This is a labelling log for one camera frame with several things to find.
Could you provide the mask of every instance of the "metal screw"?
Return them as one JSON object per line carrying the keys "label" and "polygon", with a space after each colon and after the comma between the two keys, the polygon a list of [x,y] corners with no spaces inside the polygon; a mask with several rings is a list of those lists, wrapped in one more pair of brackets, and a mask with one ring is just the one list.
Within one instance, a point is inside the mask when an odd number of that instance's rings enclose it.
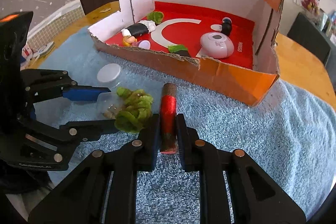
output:
{"label": "metal screw", "polygon": [[245,156],[245,152],[243,150],[241,150],[241,149],[237,149],[237,150],[235,150],[235,155],[237,157],[244,157]]}
{"label": "metal screw", "polygon": [[195,141],[195,145],[199,146],[199,147],[205,146],[205,141],[203,141],[203,140],[197,140],[197,141]]}
{"label": "metal screw", "polygon": [[75,136],[77,134],[76,128],[70,128],[69,133],[71,136]]}
{"label": "metal screw", "polygon": [[63,160],[63,157],[62,157],[62,155],[61,154],[55,154],[54,155],[54,160],[56,161],[56,162],[61,162],[62,160]]}
{"label": "metal screw", "polygon": [[101,150],[94,150],[93,152],[92,152],[92,156],[94,156],[95,158],[99,158],[99,157],[101,157],[103,155],[103,151],[101,151]]}
{"label": "metal screw", "polygon": [[135,147],[142,146],[142,141],[140,141],[140,140],[134,140],[132,142],[132,145],[135,146]]}

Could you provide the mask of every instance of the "green and black object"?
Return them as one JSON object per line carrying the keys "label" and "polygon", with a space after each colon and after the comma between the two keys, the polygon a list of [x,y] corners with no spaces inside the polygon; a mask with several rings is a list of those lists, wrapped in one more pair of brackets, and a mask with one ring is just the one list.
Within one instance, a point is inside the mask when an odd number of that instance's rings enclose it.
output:
{"label": "green and black object", "polygon": [[222,31],[221,33],[226,35],[227,37],[230,36],[232,31],[232,21],[228,17],[224,17],[222,21]]}
{"label": "green and black object", "polygon": [[184,45],[169,46],[168,51],[170,53],[178,54],[180,56],[191,57],[189,52],[188,52],[188,48]]}

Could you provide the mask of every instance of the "red thread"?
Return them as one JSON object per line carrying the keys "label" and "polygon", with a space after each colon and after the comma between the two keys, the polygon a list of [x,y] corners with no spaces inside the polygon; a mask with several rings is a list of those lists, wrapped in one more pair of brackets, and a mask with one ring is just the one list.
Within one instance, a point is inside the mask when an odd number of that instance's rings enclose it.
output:
{"label": "red thread", "polygon": [[176,117],[176,98],[165,95],[161,98],[161,130],[162,133],[174,134],[174,123]]}

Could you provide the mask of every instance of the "tiled wall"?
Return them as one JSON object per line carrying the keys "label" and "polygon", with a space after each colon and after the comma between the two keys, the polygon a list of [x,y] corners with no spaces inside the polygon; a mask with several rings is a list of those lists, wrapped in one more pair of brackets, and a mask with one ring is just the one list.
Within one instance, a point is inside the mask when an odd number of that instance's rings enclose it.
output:
{"label": "tiled wall", "polygon": [[49,42],[53,41],[54,37],[66,27],[83,16],[84,12],[82,7],[71,10],[38,31],[27,41],[28,45],[34,52],[38,51],[43,45],[47,45]]}

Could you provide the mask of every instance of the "blue towel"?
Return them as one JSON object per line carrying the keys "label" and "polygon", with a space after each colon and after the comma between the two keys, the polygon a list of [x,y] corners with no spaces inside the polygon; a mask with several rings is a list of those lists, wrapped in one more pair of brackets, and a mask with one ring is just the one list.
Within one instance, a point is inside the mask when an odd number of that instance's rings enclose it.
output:
{"label": "blue towel", "polygon": [[[279,80],[254,108],[215,91],[98,52],[86,28],[72,35],[41,65],[67,70],[79,85],[99,86],[96,75],[109,63],[122,67],[120,86],[145,89],[154,97],[158,112],[165,83],[178,86],[178,113],[200,138],[217,148],[245,150],[302,208],[307,218],[330,192],[336,171],[336,115],[324,101]],[[68,121],[98,119],[95,103],[56,98],[35,105],[39,121],[58,127]],[[58,184],[78,163],[96,149],[119,149],[137,136],[104,135],[99,141],[81,143],[68,171],[49,172]],[[137,223],[199,223],[199,175],[185,173],[178,155],[159,155],[154,172],[140,172],[137,183]]]}

